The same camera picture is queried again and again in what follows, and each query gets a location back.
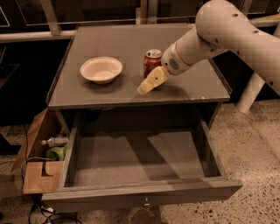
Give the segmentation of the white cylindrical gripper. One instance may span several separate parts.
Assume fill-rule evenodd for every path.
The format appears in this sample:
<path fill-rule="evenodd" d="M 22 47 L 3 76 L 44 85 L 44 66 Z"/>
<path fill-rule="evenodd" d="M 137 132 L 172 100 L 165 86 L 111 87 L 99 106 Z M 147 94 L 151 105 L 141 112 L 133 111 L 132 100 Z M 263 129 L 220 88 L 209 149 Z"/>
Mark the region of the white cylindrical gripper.
<path fill-rule="evenodd" d="M 180 75 L 192 66 L 183 61 L 179 55 L 178 43 L 171 44 L 163 53 L 161 64 L 154 68 L 137 88 L 140 95 L 146 95 L 154 88 L 168 80 L 169 74 Z"/>

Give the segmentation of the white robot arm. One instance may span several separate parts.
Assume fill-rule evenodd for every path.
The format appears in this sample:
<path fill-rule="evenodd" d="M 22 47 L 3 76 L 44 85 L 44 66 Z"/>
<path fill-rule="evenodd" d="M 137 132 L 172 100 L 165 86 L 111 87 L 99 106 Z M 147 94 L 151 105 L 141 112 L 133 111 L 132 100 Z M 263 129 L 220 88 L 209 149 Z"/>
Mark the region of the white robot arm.
<path fill-rule="evenodd" d="M 163 53 L 138 87 L 141 95 L 180 75 L 204 59 L 229 50 L 252 68 L 280 94 L 280 38 L 254 27 L 227 0 L 210 0 L 198 11 L 195 26 Z"/>

